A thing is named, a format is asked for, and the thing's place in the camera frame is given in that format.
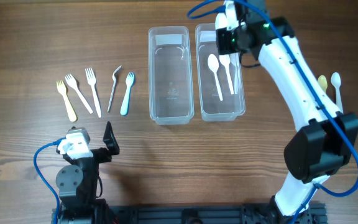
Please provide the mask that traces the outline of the yellow plastic spoon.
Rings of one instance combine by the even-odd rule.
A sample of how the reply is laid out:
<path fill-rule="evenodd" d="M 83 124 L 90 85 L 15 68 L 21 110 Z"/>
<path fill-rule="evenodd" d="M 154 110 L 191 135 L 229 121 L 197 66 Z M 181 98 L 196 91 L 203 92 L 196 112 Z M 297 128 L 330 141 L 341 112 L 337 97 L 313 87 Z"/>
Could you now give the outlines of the yellow plastic spoon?
<path fill-rule="evenodd" d="M 326 93 L 326 90 L 328 88 L 328 82 L 324 75 L 320 75 L 318 77 L 318 84 L 321 87 L 321 89 Z"/>

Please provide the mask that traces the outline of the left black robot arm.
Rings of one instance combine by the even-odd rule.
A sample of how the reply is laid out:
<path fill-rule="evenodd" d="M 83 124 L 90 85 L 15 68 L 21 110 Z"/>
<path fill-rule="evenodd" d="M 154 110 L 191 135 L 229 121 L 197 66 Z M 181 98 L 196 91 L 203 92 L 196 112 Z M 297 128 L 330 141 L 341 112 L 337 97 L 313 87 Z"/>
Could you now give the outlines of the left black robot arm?
<path fill-rule="evenodd" d="M 56 176 L 61 205 L 53 213 L 55 223 L 119 223 L 106 200 L 96 193 L 97 188 L 102 187 L 99 165 L 111 162 L 112 156 L 119 151 L 101 147 L 91 152 L 92 157 L 79 159 L 63 156 L 70 164 Z"/>

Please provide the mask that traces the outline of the white small spoon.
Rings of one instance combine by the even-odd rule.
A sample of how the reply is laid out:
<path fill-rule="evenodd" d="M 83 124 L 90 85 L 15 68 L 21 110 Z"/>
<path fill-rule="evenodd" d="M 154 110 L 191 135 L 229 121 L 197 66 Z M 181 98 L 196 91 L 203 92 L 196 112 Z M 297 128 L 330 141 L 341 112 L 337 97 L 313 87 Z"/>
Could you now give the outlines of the white small spoon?
<path fill-rule="evenodd" d="M 341 87 L 341 77 L 340 74 L 338 74 L 338 72 L 334 72 L 331 76 L 331 84 L 333 85 L 334 89 L 335 89 L 335 96 L 336 96 L 336 105 L 339 108 L 340 112 L 344 112 L 343 107 L 342 107 L 342 100 L 341 100 L 341 92 L 340 92 L 340 87 Z"/>

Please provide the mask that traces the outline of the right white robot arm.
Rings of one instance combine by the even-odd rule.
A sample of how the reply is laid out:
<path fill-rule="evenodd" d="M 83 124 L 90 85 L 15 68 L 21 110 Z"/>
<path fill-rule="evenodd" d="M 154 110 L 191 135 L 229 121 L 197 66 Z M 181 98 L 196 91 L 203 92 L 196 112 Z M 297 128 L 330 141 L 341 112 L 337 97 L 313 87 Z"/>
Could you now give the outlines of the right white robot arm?
<path fill-rule="evenodd" d="M 284 17 L 269 19 L 264 1 L 224 1 L 216 9 L 191 16 L 214 1 L 204 1 L 187 16 L 197 19 L 216 13 L 214 23 L 195 29 L 201 116 L 204 121 L 232 121 L 246 111 L 241 68 L 262 66 L 273 78 L 295 124 L 296 134 L 284 149 L 288 175 L 267 204 L 241 207 L 181 208 L 182 223 L 326 223 L 324 204 L 310 200 L 318 189 L 345 197 L 358 189 L 336 193 L 322 183 L 358 155 L 355 114 L 343 114 L 322 90 L 305 62 L 294 30 Z M 194 112 L 186 27 L 149 30 L 149 110 L 159 125 L 187 124 Z M 259 63 L 243 65 L 243 54 Z"/>

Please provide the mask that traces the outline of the white ribbed spoon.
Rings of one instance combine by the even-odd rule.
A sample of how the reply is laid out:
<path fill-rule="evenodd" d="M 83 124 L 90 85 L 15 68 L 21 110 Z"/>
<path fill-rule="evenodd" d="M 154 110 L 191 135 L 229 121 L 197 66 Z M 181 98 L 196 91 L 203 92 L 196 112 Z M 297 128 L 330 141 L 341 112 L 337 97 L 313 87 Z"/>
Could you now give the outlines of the white ribbed spoon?
<path fill-rule="evenodd" d="M 214 80 L 215 80 L 219 100 L 222 101 L 223 100 L 223 94 L 222 94 L 222 91 L 221 91 L 221 86 L 220 86 L 220 82 L 219 82 L 219 78 L 218 78 L 219 62 L 218 62 L 217 57 L 214 54 L 210 54 L 208 56 L 208 67 L 214 74 Z"/>

